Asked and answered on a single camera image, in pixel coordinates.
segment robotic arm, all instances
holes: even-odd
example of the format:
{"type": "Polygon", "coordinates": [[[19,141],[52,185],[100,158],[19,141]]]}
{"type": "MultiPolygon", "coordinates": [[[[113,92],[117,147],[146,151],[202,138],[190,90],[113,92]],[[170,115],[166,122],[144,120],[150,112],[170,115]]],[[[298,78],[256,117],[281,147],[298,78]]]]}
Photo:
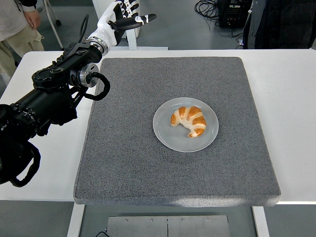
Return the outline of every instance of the robotic arm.
{"type": "Polygon", "coordinates": [[[10,181],[16,187],[26,185],[40,166],[40,153],[28,140],[44,136],[51,124],[63,125],[77,118],[76,107],[83,97],[103,99],[110,83],[97,65],[126,30],[140,27],[156,15],[138,16],[135,0],[117,0],[110,4],[98,22],[98,28],[85,43],[71,43],[47,68],[33,74],[34,89],[14,104],[0,105],[0,184],[10,181]],[[90,95],[86,91],[100,79],[104,91],[90,95]],[[26,177],[17,176],[33,160],[26,177]]]}

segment black jacket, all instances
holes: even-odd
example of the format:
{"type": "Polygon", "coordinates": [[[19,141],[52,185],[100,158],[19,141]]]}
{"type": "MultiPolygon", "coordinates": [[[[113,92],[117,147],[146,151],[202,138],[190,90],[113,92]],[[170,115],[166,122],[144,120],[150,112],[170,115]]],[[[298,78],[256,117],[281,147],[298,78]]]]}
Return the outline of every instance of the black jacket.
{"type": "Polygon", "coordinates": [[[267,0],[255,49],[310,48],[316,38],[316,0],[267,0]]]}

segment person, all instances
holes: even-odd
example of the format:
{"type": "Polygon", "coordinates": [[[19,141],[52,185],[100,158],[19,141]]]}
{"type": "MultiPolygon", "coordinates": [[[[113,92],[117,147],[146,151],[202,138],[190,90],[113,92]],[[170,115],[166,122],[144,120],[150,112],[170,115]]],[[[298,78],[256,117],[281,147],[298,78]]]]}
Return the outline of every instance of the person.
{"type": "Polygon", "coordinates": [[[20,56],[30,51],[44,51],[37,31],[40,14],[36,0],[0,0],[0,74],[12,77],[16,62],[10,47],[20,56]]]}

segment electronic equipment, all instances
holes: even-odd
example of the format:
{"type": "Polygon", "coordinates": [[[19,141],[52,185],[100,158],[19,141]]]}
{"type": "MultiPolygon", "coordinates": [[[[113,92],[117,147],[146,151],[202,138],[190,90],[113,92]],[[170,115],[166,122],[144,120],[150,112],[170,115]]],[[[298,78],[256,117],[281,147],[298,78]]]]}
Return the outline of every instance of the electronic equipment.
{"type": "Polygon", "coordinates": [[[219,26],[243,28],[248,18],[252,0],[217,0],[219,26]]]}

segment white plate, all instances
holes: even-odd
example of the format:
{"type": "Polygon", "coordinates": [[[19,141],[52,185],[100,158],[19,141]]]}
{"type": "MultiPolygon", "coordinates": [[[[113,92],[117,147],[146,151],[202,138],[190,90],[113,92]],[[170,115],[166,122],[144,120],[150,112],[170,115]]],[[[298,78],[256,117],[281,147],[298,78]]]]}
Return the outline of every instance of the white plate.
{"type": "Polygon", "coordinates": [[[156,111],[153,120],[157,138],[167,147],[179,152],[196,152],[210,145],[218,132],[218,119],[214,111],[204,102],[188,97],[169,100],[156,111]],[[202,110],[206,120],[205,132],[200,137],[189,138],[189,129],[179,124],[171,126],[170,118],[180,107],[196,106],[202,110]]]}

